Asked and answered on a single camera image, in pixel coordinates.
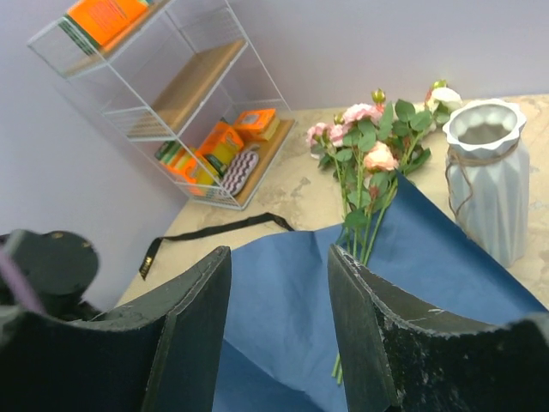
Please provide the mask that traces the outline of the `black printed ribbon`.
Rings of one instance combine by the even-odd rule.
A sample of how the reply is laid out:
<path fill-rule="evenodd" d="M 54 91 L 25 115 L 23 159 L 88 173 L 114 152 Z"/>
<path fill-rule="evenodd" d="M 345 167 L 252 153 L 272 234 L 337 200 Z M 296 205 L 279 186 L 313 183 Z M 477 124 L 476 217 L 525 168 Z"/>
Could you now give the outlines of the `black printed ribbon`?
<path fill-rule="evenodd" d="M 231 231 L 236 231 L 246 227 L 253 227 L 253 226 L 268 223 L 268 222 L 273 222 L 278 227 L 288 232 L 294 231 L 294 228 L 288 223 L 288 221 L 285 218 L 279 215 L 266 212 L 260 215 L 250 216 L 239 221 L 234 221 L 234 222 L 217 225 L 217 226 L 205 227 L 205 228 L 196 230 L 194 232 L 181 233 L 181 234 L 172 235 L 172 236 L 157 237 L 149 245 L 144 255 L 144 258 L 142 260 L 142 263 L 139 267 L 138 273 L 143 280 L 147 279 L 148 273 L 154 263 L 154 260 L 160 249 L 160 246 L 164 240 L 171 241 L 171 242 L 179 242 L 179 241 L 203 239 L 203 238 L 215 236 L 221 233 L 228 233 Z"/>

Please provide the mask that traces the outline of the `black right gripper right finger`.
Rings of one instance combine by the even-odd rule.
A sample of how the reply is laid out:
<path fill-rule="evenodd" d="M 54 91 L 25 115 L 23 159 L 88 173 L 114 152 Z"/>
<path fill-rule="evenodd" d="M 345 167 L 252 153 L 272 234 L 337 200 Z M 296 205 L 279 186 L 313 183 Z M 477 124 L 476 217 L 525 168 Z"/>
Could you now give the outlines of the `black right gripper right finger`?
<path fill-rule="evenodd" d="M 328 280 L 350 410 L 547 410 L 545 313 L 496 326 L 447 312 L 337 245 Z"/>

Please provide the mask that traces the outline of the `blue wrapping paper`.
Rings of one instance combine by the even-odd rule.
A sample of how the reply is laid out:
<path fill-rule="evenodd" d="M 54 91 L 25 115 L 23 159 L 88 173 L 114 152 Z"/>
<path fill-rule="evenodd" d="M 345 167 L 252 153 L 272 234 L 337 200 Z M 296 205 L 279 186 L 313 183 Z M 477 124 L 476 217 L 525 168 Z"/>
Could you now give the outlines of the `blue wrapping paper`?
<path fill-rule="evenodd" d="M 352 411 L 329 297 L 340 228 L 286 232 L 232 253 L 216 411 Z M 501 326 L 545 307 L 406 179 L 383 218 L 371 273 L 447 312 Z"/>

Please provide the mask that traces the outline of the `pink rose stem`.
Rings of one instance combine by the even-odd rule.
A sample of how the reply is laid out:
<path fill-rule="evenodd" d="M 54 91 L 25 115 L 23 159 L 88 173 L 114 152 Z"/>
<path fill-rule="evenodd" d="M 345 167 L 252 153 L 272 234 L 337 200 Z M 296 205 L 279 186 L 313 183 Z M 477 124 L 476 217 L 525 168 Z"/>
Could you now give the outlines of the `pink rose stem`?
<path fill-rule="evenodd" d="M 320 122 L 307 130 L 311 155 L 321 168 L 334 168 L 343 212 L 341 243 L 349 249 L 364 249 L 371 243 L 374 215 L 386 208 L 390 198 L 399 166 L 388 145 L 393 119 L 391 103 L 358 103 L 336 115 L 332 123 Z"/>
<path fill-rule="evenodd" d="M 356 104 L 335 118 L 325 148 L 335 166 L 341 188 L 343 228 L 339 243 L 366 264 L 374 249 L 384 215 L 397 191 L 397 174 L 406 174 L 428 158 L 421 140 L 436 126 L 424 101 L 386 100 L 384 91 L 372 93 L 371 104 Z"/>

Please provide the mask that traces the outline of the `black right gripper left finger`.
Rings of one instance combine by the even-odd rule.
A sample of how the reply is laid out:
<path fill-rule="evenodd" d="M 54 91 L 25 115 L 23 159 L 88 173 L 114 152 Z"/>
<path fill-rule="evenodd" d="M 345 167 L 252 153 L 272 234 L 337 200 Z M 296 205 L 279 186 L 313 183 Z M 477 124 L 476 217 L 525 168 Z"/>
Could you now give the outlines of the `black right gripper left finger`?
<path fill-rule="evenodd" d="M 232 280 L 226 246 L 94 321 L 1 309 L 4 411 L 210 411 Z"/>

